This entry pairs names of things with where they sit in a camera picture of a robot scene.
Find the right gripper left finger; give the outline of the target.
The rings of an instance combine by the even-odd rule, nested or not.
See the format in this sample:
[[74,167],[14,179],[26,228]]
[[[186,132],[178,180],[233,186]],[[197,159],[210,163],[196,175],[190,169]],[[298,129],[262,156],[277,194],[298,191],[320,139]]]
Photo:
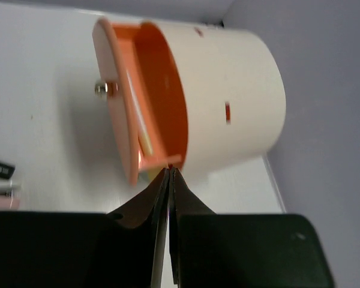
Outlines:
[[0,211],[0,287],[160,287],[169,180],[109,213]]

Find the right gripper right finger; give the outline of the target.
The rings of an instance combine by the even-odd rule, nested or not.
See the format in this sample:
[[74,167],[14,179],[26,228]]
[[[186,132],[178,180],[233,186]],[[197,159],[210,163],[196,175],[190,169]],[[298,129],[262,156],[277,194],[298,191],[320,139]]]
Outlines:
[[299,214],[218,214],[169,172],[169,245],[178,287],[334,287],[318,234]]

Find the white marker pale yellow cap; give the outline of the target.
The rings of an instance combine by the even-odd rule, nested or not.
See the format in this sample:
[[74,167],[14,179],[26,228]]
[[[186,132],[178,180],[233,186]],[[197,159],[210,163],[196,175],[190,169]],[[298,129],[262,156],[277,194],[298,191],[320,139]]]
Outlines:
[[143,113],[142,110],[140,108],[140,104],[137,98],[137,94],[135,92],[134,86],[133,86],[133,82],[132,79],[130,77],[129,72],[127,71],[127,77],[128,77],[128,84],[130,86],[130,91],[131,91],[131,96],[133,99],[133,105],[136,111],[136,117],[137,117],[137,124],[138,124],[138,129],[139,129],[139,141],[140,141],[140,145],[142,147],[142,151],[144,155],[147,156],[151,156],[153,154],[153,147],[152,147],[152,143],[149,137],[149,133],[148,133],[148,129],[143,117]]

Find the orange container drawer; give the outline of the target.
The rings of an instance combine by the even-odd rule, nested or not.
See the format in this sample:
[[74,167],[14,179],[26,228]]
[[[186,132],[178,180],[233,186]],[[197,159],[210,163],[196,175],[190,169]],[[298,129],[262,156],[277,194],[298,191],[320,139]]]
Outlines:
[[[131,185],[142,172],[181,168],[188,146],[184,91],[172,51],[152,22],[115,23],[100,18],[92,31],[100,81],[122,166]],[[127,71],[143,113],[153,154],[143,154]]]

